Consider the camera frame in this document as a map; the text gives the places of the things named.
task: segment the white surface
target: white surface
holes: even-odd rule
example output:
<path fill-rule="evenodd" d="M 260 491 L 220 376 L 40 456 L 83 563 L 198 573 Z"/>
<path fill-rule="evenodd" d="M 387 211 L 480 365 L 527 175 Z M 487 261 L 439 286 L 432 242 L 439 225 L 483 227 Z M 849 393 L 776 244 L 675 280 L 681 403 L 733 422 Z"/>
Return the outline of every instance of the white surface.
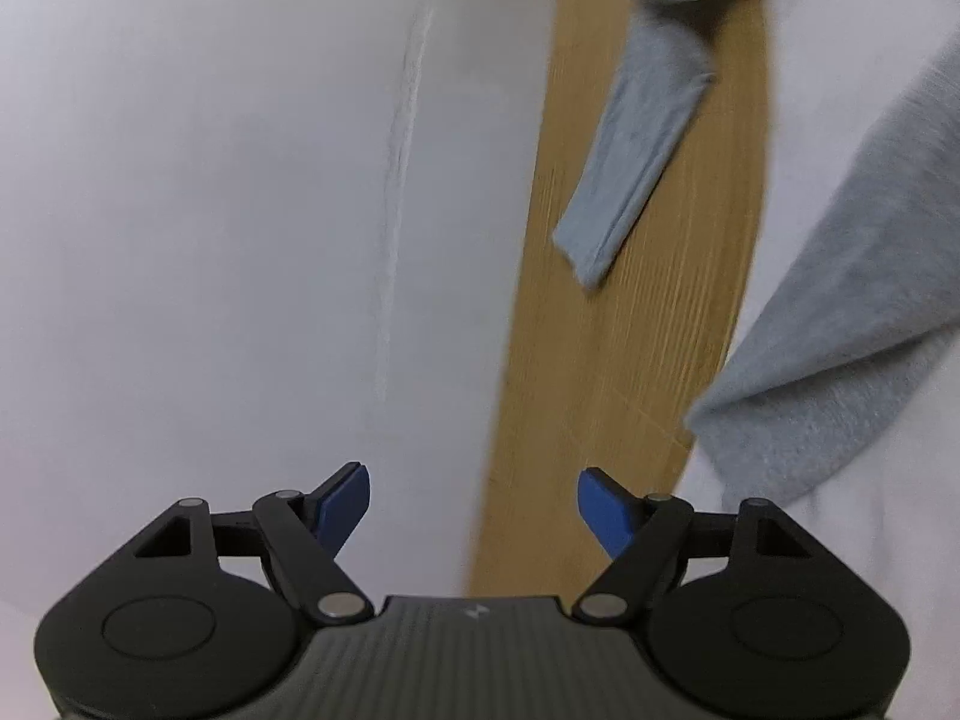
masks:
<path fill-rule="evenodd" d="M 774 127 L 742 338 L 821 218 L 866 130 L 960 25 L 960 0 L 771 0 Z M 904 615 L 913 644 L 895 720 L 955 720 L 960 642 L 960 346 L 896 424 L 789 509 Z M 719 507 L 694 451 L 678 492 Z"/>
<path fill-rule="evenodd" d="M 182 495 L 371 466 L 342 564 L 453 593 L 553 0 L 0 0 L 0 715 Z"/>

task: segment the white wall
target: white wall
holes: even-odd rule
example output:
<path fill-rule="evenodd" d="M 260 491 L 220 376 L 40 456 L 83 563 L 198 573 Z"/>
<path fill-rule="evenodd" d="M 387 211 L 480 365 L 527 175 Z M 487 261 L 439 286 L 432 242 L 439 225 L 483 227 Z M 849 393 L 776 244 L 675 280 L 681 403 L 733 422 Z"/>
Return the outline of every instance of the white wall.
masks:
<path fill-rule="evenodd" d="M 347 460 L 347 570 L 459 589 L 552 9 L 0 0 L 4 664 L 176 498 Z M 49 714 L 4 671 L 1 714 Z"/>

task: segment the carbon fiber texture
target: carbon fiber texture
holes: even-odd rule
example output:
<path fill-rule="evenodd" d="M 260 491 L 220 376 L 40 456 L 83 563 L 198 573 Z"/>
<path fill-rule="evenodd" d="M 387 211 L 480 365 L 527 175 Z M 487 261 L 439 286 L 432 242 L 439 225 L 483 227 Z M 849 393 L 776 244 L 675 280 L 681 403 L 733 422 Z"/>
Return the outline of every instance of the carbon fiber texture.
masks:
<path fill-rule="evenodd" d="M 285 680 L 222 720 L 715 720 L 620 630 L 552 598 L 392 598 L 318 632 Z"/>

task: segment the logo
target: logo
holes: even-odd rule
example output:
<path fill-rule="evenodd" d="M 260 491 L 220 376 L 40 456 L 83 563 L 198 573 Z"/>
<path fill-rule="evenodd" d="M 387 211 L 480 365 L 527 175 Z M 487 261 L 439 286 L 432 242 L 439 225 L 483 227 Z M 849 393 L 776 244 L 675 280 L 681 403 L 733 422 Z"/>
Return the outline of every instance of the logo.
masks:
<path fill-rule="evenodd" d="M 485 607 L 483 604 L 476 604 L 471 608 L 465 608 L 464 614 L 467 615 L 467 617 L 469 617 L 470 619 L 476 620 L 479 622 L 480 618 L 482 618 L 484 615 L 490 614 L 490 610 L 487 607 Z"/>

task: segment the black circular disc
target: black circular disc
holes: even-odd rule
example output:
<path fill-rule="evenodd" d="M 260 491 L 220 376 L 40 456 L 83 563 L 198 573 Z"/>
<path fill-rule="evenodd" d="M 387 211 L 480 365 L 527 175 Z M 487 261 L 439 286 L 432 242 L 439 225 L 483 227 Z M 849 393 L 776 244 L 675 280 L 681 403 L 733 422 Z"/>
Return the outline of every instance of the black circular disc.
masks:
<path fill-rule="evenodd" d="M 723 716 L 858 717 L 889 700 L 906 668 L 904 624 L 854 580 L 731 572 L 678 587 L 651 612 L 659 669 Z"/>
<path fill-rule="evenodd" d="M 294 658 L 294 613 L 216 569 L 138 562 L 126 581 L 88 578 L 40 622 L 37 667 L 61 709 L 115 720 L 200 718 L 248 702 Z"/>

